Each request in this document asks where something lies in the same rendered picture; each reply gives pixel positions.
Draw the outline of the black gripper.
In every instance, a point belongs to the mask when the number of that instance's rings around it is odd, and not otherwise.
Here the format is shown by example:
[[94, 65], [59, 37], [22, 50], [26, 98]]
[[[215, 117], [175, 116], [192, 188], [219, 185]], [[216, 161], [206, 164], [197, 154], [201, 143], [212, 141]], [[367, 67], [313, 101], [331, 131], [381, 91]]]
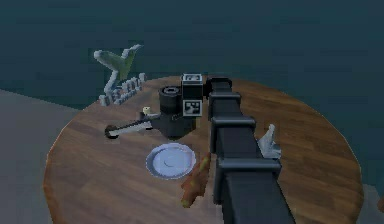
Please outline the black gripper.
[[117, 127], [108, 125], [104, 134], [109, 139], [116, 139], [121, 134], [138, 132], [145, 129], [157, 129], [165, 137], [184, 137], [196, 128], [196, 120], [183, 116], [182, 92], [180, 86], [166, 86], [158, 91], [160, 112], [144, 115], [133, 123]]

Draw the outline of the pale blue round plate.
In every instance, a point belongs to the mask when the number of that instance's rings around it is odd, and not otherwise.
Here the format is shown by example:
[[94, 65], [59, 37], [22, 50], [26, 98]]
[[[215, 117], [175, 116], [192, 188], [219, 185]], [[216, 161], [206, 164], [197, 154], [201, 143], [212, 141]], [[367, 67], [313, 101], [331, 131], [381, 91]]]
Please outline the pale blue round plate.
[[166, 143], [154, 148], [146, 157], [146, 168], [159, 179], [174, 180], [188, 175], [196, 164], [192, 149], [179, 143]]

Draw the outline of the round brown wooden table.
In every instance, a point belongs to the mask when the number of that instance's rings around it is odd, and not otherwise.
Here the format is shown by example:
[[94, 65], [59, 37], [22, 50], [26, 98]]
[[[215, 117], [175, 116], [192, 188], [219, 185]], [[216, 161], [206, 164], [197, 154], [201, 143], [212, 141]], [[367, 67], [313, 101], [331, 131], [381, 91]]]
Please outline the round brown wooden table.
[[[122, 105], [93, 103], [61, 131], [47, 156], [43, 187], [54, 224], [224, 224], [212, 193], [181, 204], [178, 180], [149, 174], [145, 159], [165, 138], [156, 130], [105, 137], [109, 124], [158, 110], [158, 90], [177, 76], [150, 80]], [[356, 224], [364, 201], [360, 165], [345, 138], [317, 111], [276, 89], [235, 80], [244, 114], [282, 148], [279, 183], [297, 224]]]

